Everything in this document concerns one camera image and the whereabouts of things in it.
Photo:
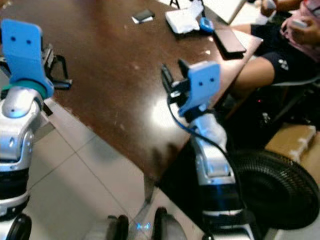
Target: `person's leg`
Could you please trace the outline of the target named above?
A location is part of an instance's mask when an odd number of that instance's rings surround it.
[[[236,78],[231,95],[237,99],[245,98],[255,89],[271,85],[275,78],[273,64],[264,57],[249,61]]]
[[[233,26],[232,29],[238,30],[238,31],[246,33],[246,34],[251,34],[251,25],[250,24],[242,24],[242,25]]]

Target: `black cable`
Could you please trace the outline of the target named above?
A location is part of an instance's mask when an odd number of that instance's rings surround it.
[[[239,179],[239,174],[237,172],[237,169],[236,169],[236,166],[234,164],[234,162],[230,159],[230,157],[228,156],[228,154],[217,144],[215,143],[214,141],[210,140],[209,138],[197,133],[196,131],[194,131],[193,129],[183,125],[181,122],[179,122],[179,120],[175,117],[175,115],[173,114],[172,112],[172,109],[170,107],[170,96],[168,95],[167,97],[167,105],[168,105],[168,108],[169,108],[169,111],[170,111],[170,114],[173,118],[173,120],[175,121],[175,123],[180,127],[182,128],[184,131],[186,131],[187,133],[197,137],[197,138],[200,138],[202,140],[204,140],[205,142],[215,146],[217,149],[219,149],[219,151],[223,154],[223,156],[225,157],[225,159],[228,161],[228,163],[230,164],[230,167],[231,169],[233,170],[233,174],[234,174],[234,178],[235,178],[235,181],[236,181],[236,185],[237,185],[237,188],[238,188],[238,193],[239,193],[239,198],[240,198],[240,201],[242,202],[243,206],[246,208],[246,205],[243,201],[243,198],[242,198],[242,189],[241,189],[241,183],[240,183],[240,179]]]

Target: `black shorts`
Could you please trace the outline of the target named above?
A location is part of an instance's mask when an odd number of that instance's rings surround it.
[[[280,26],[251,25],[251,34],[263,39],[256,50],[257,56],[269,60],[274,68],[273,83],[298,82],[317,74],[316,62],[291,46],[280,34]]]

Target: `black fan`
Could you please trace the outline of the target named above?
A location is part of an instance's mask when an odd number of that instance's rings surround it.
[[[299,229],[319,213],[319,188],[298,163],[266,150],[231,155],[243,200],[258,223],[275,229]]]

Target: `person's hand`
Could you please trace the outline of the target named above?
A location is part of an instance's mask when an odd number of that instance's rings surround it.
[[[275,5],[278,4],[278,0],[273,0]],[[271,14],[275,11],[276,9],[268,9],[268,0],[262,0],[262,5],[261,5],[261,9],[260,12],[262,15],[266,16],[266,17],[270,17]]]
[[[288,27],[292,29],[293,40],[301,45],[308,44],[313,46],[320,45],[320,26],[309,16],[301,16],[299,20],[307,24],[306,28],[289,24]]]

